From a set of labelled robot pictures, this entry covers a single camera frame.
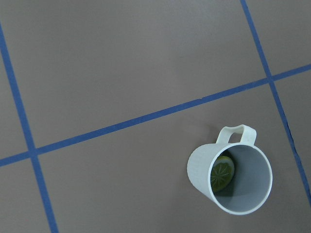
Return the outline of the white mug with handle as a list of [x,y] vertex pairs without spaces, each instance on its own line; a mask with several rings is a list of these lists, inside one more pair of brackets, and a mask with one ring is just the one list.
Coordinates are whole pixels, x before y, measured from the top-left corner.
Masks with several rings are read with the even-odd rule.
[[[188,159],[187,174],[191,184],[232,215],[247,215],[259,209],[272,188],[271,165],[255,146],[256,137],[256,130],[246,125],[223,127],[214,144],[199,146]],[[224,189],[215,192],[212,169],[225,152],[233,161],[233,177]]]

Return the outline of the green lemon slice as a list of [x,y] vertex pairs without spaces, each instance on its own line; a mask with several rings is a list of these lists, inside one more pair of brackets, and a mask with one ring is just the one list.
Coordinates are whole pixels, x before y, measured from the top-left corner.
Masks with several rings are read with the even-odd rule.
[[228,156],[219,156],[212,167],[210,184],[214,193],[226,188],[235,173],[233,160]]

